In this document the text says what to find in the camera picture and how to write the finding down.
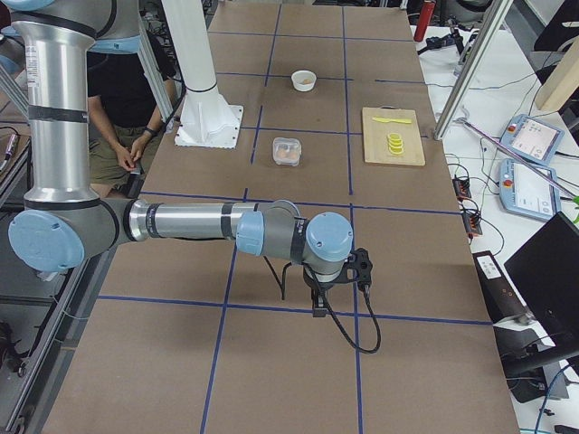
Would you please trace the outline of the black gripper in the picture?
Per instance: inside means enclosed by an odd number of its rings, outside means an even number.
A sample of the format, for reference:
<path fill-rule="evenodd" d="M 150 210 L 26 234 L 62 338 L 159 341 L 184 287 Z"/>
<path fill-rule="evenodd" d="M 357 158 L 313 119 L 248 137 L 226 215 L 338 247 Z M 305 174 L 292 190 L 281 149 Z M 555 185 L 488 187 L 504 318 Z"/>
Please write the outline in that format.
<path fill-rule="evenodd" d="M 311 271 L 309 266 L 303 267 L 303 279 L 310 288 L 312 316 L 325 317 L 327 315 L 327 307 L 323 297 L 325 297 L 327 292 L 335 286 L 335 283 L 333 281 L 320 281 L 319 275 Z"/>

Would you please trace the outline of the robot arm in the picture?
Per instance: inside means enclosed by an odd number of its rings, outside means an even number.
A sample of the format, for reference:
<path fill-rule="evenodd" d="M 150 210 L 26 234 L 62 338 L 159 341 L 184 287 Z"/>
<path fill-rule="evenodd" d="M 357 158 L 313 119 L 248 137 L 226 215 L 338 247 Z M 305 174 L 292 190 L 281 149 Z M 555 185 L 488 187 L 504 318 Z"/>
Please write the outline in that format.
<path fill-rule="evenodd" d="M 148 203 L 105 200 L 90 188 L 87 53 L 135 53 L 145 41 L 135 1 L 11 1 L 24 39 L 33 187 L 8 238 L 29 267 L 62 272 L 119 244 L 155 239 L 233 241 L 239 251 L 300 265 L 312 313 L 330 311 L 327 292 L 360 278 L 349 221 L 312 219 L 288 201 Z"/>

